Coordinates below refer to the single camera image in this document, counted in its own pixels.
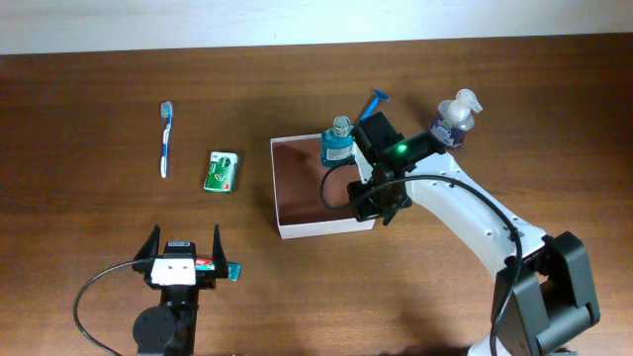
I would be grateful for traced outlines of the teal mouthwash bottle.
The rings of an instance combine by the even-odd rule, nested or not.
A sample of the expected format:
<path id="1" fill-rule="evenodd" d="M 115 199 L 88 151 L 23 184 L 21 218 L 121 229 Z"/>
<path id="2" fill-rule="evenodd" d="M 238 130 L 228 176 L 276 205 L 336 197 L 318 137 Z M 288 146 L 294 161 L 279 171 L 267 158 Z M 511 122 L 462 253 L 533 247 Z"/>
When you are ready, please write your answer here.
<path id="1" fill-rule="evenodd" d="M 351 135 L 353 126 L 348 117 L 338 116 L 332 127 L 321 134 L 321 163 L 332 167 L 353 158 L 354 138 Z"/>

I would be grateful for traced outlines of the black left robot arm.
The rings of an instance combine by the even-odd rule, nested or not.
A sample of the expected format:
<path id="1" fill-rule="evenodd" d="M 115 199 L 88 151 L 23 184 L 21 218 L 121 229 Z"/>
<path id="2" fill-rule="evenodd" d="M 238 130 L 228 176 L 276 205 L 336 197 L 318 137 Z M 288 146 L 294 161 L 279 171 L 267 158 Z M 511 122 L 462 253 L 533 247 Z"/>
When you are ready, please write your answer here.
<path id="1" fill-rule="evenodd" d="M 159 253 L 160 227 L 155 226 L 134 258 L 133 270 L 153 290 L 160 292 L 159 304 L 139 314 L 133 327 L 138 355 L 191 355 L 194 353 L 199 294 L 213 290 L 218 279 L 229 276 L 220 228 L 214 227 L 211 262 L 213 268 L 199 269 L 196 245 L 191 241 L 170 241 Z"/>

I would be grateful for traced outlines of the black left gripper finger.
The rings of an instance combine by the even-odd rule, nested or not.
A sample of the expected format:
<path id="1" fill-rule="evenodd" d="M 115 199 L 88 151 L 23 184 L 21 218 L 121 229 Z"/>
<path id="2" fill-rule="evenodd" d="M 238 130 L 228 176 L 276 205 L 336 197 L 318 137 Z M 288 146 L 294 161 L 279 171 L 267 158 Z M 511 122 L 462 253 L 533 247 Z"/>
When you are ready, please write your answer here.
<path id="1" fill-rule="evenodd" d="M 215 278 L 227 279 L 229 275 L 229 268 L 222 246 L 220 226 L 218 224 L 214 226 L 212 260 L 214 263 Z"/>
<path id="2" fill-rule="evenodd" d="M 134 261 L 151 261 L 158 255 L 160 227 L 156 224 L 146 242 L 142 245 L 134 257 Z"/>

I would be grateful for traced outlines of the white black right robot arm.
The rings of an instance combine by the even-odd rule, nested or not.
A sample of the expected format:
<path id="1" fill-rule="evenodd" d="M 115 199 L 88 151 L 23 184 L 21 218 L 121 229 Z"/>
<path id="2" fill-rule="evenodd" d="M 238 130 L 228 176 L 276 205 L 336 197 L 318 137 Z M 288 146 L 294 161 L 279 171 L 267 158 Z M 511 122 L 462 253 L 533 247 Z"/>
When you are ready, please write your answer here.
<path id="1" fill-rule="evenodd" d="M 439 218 L 495 279 L 491 330 L 472 355 L 559 355 L 600 312 L 588 252 L 571 232 L 552 236 L 472 180 L 429 133 L 398 133 L 382 113 L 351 132 L 359 180 L 349 184 L 358 221 L 419 205 Z"/>

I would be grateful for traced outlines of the purple pump soap bottle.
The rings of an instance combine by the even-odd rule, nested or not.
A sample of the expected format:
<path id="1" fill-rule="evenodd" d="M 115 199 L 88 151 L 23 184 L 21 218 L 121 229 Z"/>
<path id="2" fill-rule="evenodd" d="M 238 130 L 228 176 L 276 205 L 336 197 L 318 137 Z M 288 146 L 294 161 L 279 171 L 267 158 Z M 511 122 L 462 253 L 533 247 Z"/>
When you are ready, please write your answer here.
<path id="1" fill-rule="evenodd" d="M 445 147 L 459 149 L 475 125 L 474 115 L 482 110 L 476 94 L 470 89 L 461 89 L 453 100 L 444 100 L 438 105 L 429 132 Z"/>

